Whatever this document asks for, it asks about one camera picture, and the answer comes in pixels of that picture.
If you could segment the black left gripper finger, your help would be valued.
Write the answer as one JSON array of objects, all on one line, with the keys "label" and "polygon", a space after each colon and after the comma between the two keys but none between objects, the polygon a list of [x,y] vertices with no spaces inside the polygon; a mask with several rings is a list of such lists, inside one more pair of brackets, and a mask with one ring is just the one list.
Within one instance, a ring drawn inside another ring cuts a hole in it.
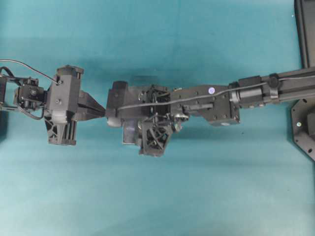
[{"label": "black left gripper finger", "polygon": [[78,106],[93,110],[104,110],[103,106],[101,106],[91,95],[83,90],[79,92]]},{"label": "black left gripper finger", "polygon": [[91,108],[78,108],[76,113],[76,121],[86,121],[105,116],[105,110],[94,110]]}]

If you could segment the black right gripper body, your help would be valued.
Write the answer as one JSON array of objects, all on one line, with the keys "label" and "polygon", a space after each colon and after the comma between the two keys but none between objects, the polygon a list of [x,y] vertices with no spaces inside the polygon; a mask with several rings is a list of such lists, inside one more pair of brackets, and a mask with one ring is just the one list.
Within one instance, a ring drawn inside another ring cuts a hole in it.
[{"label": "black right gripper body", "polygon": [[140,155],[162,156],[173,133],[180,132],[187,115],[176,117],[170,105],[150,106],[149,116],[139,121]]}]

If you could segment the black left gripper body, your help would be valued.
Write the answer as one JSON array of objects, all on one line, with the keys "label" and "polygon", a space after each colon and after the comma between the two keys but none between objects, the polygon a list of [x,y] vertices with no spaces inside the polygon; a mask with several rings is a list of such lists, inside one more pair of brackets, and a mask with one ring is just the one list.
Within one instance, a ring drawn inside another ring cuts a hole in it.
[{"label": "black left gripper body", "polygon": [[76,113],[65,110],[49,110],[47,101],[44,109],[44,121],[48,134],[48,143],[54,145],[76,145]]}]

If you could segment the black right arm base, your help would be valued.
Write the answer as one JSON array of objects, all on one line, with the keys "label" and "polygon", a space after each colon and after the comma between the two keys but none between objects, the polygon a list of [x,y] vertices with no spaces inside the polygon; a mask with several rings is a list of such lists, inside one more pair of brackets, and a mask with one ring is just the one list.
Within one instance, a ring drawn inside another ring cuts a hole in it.
[{"label": "black right arm base", "polygon": [[[315,75],[315,2],[294,2],[302,62],[301,74]],[[291,108],[294,143],[312,160],[315,159],[315,96],[301,97]]]}]

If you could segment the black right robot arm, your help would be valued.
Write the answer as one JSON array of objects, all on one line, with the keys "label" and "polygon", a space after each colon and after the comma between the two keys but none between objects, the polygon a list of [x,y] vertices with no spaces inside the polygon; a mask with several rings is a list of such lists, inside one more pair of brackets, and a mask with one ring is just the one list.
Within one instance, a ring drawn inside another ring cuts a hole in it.
[{"label": "black right robot arm", "polygon": [[201,116],[212,126],[240,123],[240,109],[263,107],[315,96],[313,67],[268,76],[240,79],[227,86],[201,85],[168,90],[150,87],[137,122],[140,154],[160,157],[183,122]]}]

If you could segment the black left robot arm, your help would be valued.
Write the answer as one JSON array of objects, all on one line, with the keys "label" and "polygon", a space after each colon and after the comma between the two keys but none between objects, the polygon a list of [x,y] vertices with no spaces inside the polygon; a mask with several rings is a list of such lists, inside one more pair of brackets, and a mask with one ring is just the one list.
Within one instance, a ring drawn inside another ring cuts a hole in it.
[{"label": "black left robot arm", "polygon": [[14,77],[8,68],[2,69],[7,74],[0,76],[0,109],[43,119],[50,144],[76,145],[77,122],[105,116],[105,109],[81,90],[82,68],[58,68],[47,90],[38,79]]}]

